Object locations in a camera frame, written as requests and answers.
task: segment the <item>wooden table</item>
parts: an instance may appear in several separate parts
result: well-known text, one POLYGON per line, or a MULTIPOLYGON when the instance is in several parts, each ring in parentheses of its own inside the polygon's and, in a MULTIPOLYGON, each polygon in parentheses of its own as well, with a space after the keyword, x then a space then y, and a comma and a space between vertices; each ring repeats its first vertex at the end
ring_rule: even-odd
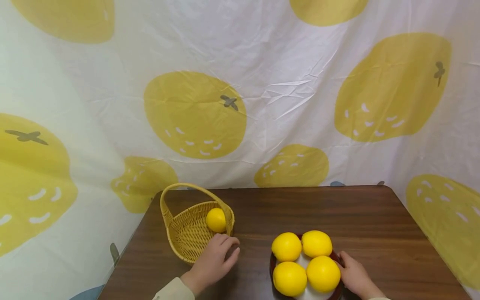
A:
MULTIPOLYGON (((221 284, 199 299, 274 299, 268 271, 270 245, 280 233, 319 229, 335 251, 347 251, 394 300, 468 300, 393 191, 385 186, 346 186, 212 191, 235 213, 240 260, 221 284)), ((189 267, 170 249, 155 197, 100 300, 151 300, 189 267)), ((198 191, 172 191, 173 214, 209 201, 198 191)), ((344 299, 357 297, 344 293, 344 299)))

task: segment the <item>lemon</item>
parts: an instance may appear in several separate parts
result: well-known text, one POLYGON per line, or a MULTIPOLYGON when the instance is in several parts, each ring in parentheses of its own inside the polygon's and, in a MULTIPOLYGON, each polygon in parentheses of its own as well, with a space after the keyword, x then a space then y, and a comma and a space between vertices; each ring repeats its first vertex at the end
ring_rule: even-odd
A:
POLYGON ((332 253, 332 240, 324 232, 318 230, 306 232, 301 237, 301 241, 303 243, 303 253, 311 258, 321 255, 329 256, 332 253))
POLYGON ((113 0, 12 0, 12 4, 33 26, 66 41, 98 44, 113 36, 113 0))
POLYGON ((343 82, 335 127, 358 142, 418 132, 442 98, 452 46, 425 32, 378 42, 343 82))
POLYGON ((213 208, 207 214, 207 225, 212 231, 222 233, 227 230, 225 214, 220 208, 213 208))
POLYGON ((0 256, 52 226, 77 198, 61 140, 30 120, 0 113, 0 256))
POLYGON ((422 174, 410 180, 407 207, 463 285, 480 289, 480 193, 447 177, 422 174))
POLYGON ((165 145, 191 158, 233 152, 247 126, 240 94, 228 83, 198 72, 170 72, 152 79, 145 88, 144 108, 165 145))
POLYGON ((128 156, 124 163, 125 172, 110 187, 133 214, 144 214, 158 191, 179 182, 175 170, 161 159, 128 156))
POLYGON ((331 26, 358 16, 368 0, 290 0, 296 16, 314 26, 331 26))
POLYGON ((338 265, 328 256, 315 257, 307 266, 307 278, 313 289, 328 293, 340 283, 338 265))
POLYGON ((272 243, 272 252, 280 262, 294 262, 301 254, 301 242, 295 233, 282 233, 272 243))
POLYGON ((293 262, 281 263, 273 270, 273 285, 285 296, 301 295, 307 287, 305 269, 293 262))
POLYGON ((255 174, 261 188, 318 186, 328 174, 328 157, 318 148, 291 144, 282 148, 255 174))

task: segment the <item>wrist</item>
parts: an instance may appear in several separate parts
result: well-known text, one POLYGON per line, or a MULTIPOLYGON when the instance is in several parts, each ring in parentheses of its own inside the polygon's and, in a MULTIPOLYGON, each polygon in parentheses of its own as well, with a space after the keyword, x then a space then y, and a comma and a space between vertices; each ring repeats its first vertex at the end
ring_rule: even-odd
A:
POLYGON ((374 298, 385 298, 385 294, 371 281, 358 294, 362 300, 370 300, 374 298))
POLYGON ((201 278, 195 276, 191 271, 183 274, 182 277, 180 277, 180 280, 189 288, 189 290, 192 291, 195 297, 200 295, 200 293, 206 288, 206 285, 202 283, 201 278))

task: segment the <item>person's left hand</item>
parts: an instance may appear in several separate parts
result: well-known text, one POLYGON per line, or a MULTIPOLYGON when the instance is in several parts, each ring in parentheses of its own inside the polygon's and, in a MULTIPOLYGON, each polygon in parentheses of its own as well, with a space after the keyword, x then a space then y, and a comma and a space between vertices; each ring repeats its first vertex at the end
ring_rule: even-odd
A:
POLYGON ((225 260, 228 250, 235 244, 240 244, 237 238, 229 237, 226 234, 216 234, 209 241, 192 269, 180 278, 195 296, 222 279, 235 265, 240 248, 236 248, 232 255, 225 260))

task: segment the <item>basket handle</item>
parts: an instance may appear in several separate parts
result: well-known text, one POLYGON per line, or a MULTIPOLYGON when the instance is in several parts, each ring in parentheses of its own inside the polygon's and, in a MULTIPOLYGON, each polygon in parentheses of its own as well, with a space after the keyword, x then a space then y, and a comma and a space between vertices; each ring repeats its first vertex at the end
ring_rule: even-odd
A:
POLYGON ((231 235, 233 231, 233 215, 231 213, 231 210, 228 205, 225 204, 220 198, 218 198, 215 194, 213 194, 210 191, 207 191, 206 189, 199 187, 197 185, 191 184, 191 183, 174 183, 172 185, 167 186, 163 192, 162 195, 160 196, 160 210, 162 211, 162 216, 163 216, 163 221, 165 222, 165 227, 169 227, 170 223, 173 220, 173 215, 170 212, 167 203, 165 202, 165 195, 169 190, 175 189, 180 186, 185 186, 189 188, 194 188, 196 190, 199 190, 208 196, 210 196, 215 202, 220 205, 220 208, 222 209, 223 213, 225 214, 225 221, 227 225, 227 234, 231 235))

